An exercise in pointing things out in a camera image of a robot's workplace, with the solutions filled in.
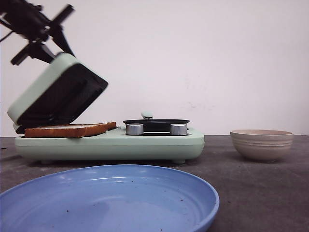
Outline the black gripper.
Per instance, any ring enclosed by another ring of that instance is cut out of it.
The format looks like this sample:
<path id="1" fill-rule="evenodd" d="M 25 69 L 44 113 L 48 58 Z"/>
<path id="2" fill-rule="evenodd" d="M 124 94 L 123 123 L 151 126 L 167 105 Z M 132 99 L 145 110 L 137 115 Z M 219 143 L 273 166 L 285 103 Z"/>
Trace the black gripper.
<path id="1" fill-rule="evenodd" d="M 12 58 L 13 65 L 19 65 L 27 57 L 36 58 L 51 63 L 55 55 L 44 44 L 49 38 L 62 49 L 73 56 L 62 30 L 62 22 L 74 11 L 68 4 L 54 19 L 49 19 L 42 13 L 43 7 L 26 0 L 2 0 L 0 2 L 0 23 L 28 40 L 28 44 Z"/>

